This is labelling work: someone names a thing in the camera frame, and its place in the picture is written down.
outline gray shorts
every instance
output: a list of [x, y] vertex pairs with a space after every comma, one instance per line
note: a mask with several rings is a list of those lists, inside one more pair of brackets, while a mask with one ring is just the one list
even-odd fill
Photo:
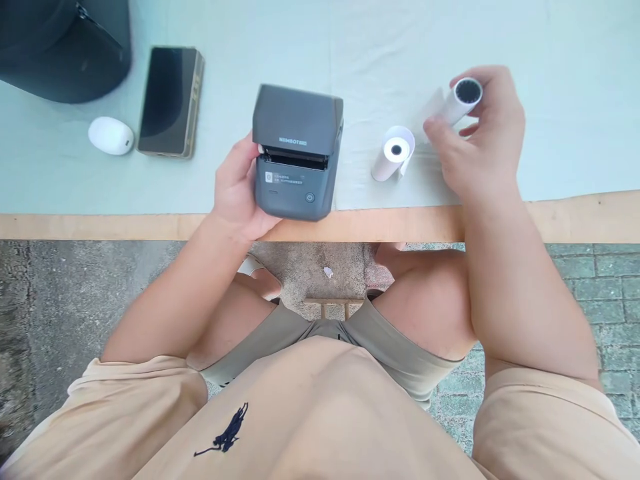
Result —
[[254, 361], [321, 335], [368, 350], [391, 378], [427, 409], [438, 382], [462, 360], [442, 359], [406, 338], [371, 303], [380, 294], [378, 290], [368, 291], [362, 307], [347, 321], [308, 321], [279, 303], [233, 350], [200, 373], [208, 382], [224, 388]]

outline beige t-shirt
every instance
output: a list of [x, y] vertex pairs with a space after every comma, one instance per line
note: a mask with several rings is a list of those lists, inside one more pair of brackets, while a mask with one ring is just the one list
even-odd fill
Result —
[[[194, 456], [244, 404], [228, 451]], [[550, 373], [492, 376], [474, 438], [472, 460], [366, 350], [312, 337], [255, 362], [210, 402], [182, 359], [94, 360], [0, 477], [640, 478], [640, 446], [608, 398]]]

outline person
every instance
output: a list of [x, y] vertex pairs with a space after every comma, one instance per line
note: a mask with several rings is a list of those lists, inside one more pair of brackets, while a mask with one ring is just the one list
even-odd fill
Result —
[[[484, 87], [478, 123], [424, 124], [463, 205], [466, 253], [383, 244], [390, 288], [344, 323], [307, 322], [265, 300], [280, 285], [246, 256], [279, 220], [255, 204], [244, 138], [211, 214], [3, 478], [640, 478], [589, 324], [518, 192], [511, 74], [476, 67], [451, 84], [467, 76]], [[469, 458], [424, 409], [477, 339], [486, 389]], [[209, 402], [204, 379], [224, 387]]]

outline smartphone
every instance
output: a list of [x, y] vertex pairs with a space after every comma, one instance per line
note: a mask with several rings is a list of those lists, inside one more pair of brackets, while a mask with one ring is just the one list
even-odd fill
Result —
[[136, 145], [140, 153], [192, 156], [204, 65], [195, 48], [152, 48]]

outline gray label printer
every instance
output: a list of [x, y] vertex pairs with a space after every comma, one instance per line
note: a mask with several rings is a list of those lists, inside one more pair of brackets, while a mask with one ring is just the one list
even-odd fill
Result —
[[270, 215], [318, 221], [331, 211], [343, 100], [261, 85], [253, 111], [255, 200]]

